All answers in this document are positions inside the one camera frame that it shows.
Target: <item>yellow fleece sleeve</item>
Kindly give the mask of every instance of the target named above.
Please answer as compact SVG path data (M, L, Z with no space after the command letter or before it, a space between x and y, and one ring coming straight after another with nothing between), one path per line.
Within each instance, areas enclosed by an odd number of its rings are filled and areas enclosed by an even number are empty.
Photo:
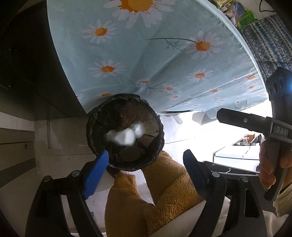
M276 208L278 217L292 212L292 183L279 194L273 206Z

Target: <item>orange flower center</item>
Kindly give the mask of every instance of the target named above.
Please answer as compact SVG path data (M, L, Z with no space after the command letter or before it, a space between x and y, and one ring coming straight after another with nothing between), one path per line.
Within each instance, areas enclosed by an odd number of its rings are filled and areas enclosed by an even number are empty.
M196 78L203 78L203 77L205 77L205 73L197 73L197 74L195 75L195 77L196 77Z
M211 44L206 41L200 41L196 43L196 48L198 51L208 51L211 48Z
M103 27L101 27L101 28L98 28L98 29L95 30L95 34L96 34L97 36L103 36L103 35L105 35L106 33L107 33L107 28L103 28Z
M251 75L251 76L248 76L247 79L248 79L248 80L252 80L252 79L255 79L255 77L256 77L256 76Z
M147 12L153 5L153 0L121 0L121 2L120 9L126 9L129 12L134 11L135 13L139 11Z
M109 72L112 72L114 70L114 67L112 66L104 66L101 71L104 72L104 73L109 73Z

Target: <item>white sleeve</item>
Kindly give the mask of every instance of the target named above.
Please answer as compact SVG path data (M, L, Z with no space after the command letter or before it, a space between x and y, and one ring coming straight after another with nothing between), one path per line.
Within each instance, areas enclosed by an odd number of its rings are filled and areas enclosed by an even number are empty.
M288 215L277 217L272 212L263 211L263 213L266 221L268 237L273 237L283 225Z
M292 212L292 184L279 194L273 206L276 208L279 217Z
M278 217L272 212L263 211L268 237L273 237L278 232L288 215L292 212L292 184L279 194L273 206L276 208Z

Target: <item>daisy pattern fabric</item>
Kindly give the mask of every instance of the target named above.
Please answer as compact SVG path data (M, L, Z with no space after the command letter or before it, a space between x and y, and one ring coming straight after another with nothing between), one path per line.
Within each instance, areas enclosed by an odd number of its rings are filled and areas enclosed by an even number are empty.
M138 94L157 112L209 117L267 98L247 44L208 0L47 5L58 57L86 112L119 93Z

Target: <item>screw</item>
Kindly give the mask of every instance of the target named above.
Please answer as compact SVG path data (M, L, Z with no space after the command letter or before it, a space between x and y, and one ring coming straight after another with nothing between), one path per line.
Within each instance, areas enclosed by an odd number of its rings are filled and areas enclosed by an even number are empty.
M47 176L45 176L44 178L43 178L43 181L44 182L48 182L48 181L50 181L51 180L51 176L49 176L49 175L47 175Z
M79 170L75 170L75 171L73 171L73 172L71 173L71 175L72 175L73 177L76 177L76 176L80 175L80 171L79 171Z
M218 178L220 176L220 174L217 171L212 172L212 175L216 178Z
M248 182L248 178L247 178L247 177L245 177L245 176L243 176L243 177L241 178L241 180L242 180L243 182L245 182L245 183L247 183L247 182Z

